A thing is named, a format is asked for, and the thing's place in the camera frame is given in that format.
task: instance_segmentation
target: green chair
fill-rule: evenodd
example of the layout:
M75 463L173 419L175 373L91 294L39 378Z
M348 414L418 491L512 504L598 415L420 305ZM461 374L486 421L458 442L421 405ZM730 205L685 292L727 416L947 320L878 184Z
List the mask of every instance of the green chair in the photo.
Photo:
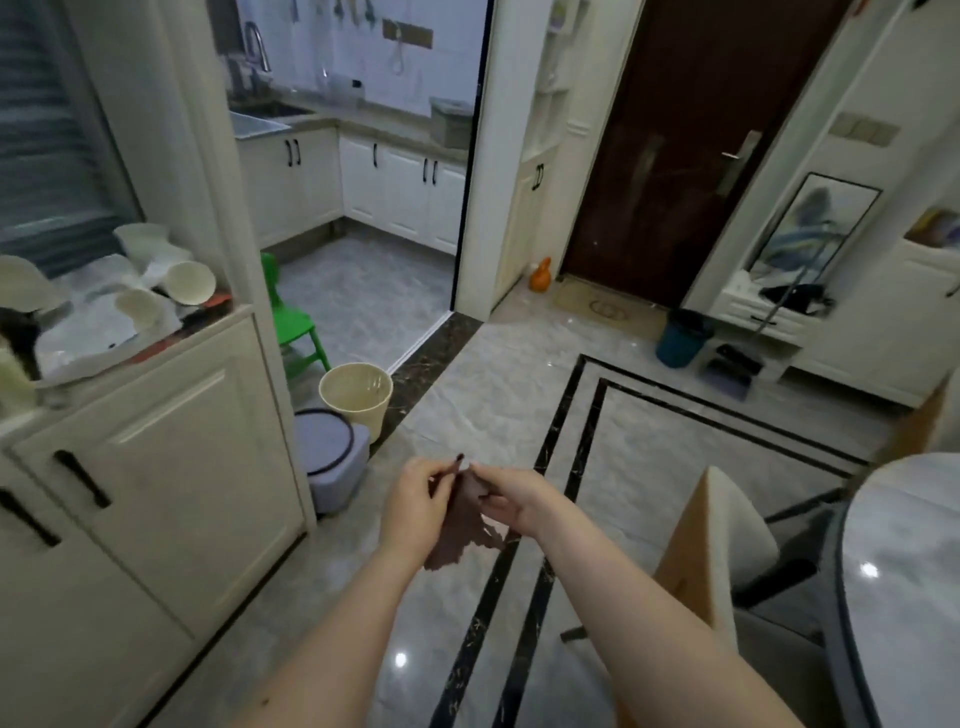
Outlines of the green chair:
M314 353L302 359L284 365L284 372L288 379L300 374L304 369L320 361L324 369L330 371L330 362L326 358L324 347L317 335L317 327L303 311L284 304L276 292L276 282L280 280L280 269L276 265L276 258L269 253L260 254L260 265L263 266L263 277L267 281L267 291L270 293L270 308L274 312L274 328L276 328L276 342L281 346L289 346L302 336L310 334L313 340Z

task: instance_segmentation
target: kitchen counter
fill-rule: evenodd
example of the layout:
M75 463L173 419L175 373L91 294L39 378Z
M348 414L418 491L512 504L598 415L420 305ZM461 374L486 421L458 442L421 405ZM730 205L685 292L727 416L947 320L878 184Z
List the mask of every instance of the kitchen counter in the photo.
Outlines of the kitchen counter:
M385 143L414 147L434 157L467 162L466 149L449 149L430 137L430 119L425 116L365 102L360 102L354 107L339 106L305 91L281 91L273 98L284 104L309 109L314 113L271 119L289 129L274 129L246 138L259 138L288 131L310 132L315 129L336 128L370 136ZM260 103L263 103L262 99L251 101L251 106ZM243 105L231 106L230 110L242 114Z

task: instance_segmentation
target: orange bottle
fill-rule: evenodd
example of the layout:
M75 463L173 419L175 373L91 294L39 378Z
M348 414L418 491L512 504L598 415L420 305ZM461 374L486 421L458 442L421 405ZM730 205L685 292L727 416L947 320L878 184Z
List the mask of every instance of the orange bottle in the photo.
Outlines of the orange bottle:
M540 261L537 270L530 277L530 290L534 293L543 293L550 287L550 258L546 257Z

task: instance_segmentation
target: marble table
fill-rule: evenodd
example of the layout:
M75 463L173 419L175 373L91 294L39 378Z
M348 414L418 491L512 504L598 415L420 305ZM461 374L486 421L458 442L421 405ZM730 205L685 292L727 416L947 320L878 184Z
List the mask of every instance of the marble table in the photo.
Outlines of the marble table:
M960 455L877 470L824 547L821 617L849 728L960 720Z

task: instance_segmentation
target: white tile wall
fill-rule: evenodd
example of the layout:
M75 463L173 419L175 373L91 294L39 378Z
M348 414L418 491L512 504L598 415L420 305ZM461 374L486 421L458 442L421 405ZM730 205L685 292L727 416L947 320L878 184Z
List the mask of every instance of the white tile wall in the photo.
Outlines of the white tile wall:
M293 22L293 3L300 21ZM368 101L429 115L430 97L473 101L488 0L372 0L377 17L359 26L333 15L335 0L239 0L241 15L260 26L277 83L323 90L323 73L363 82ZM385 40L380 18L433 30L433 48Z

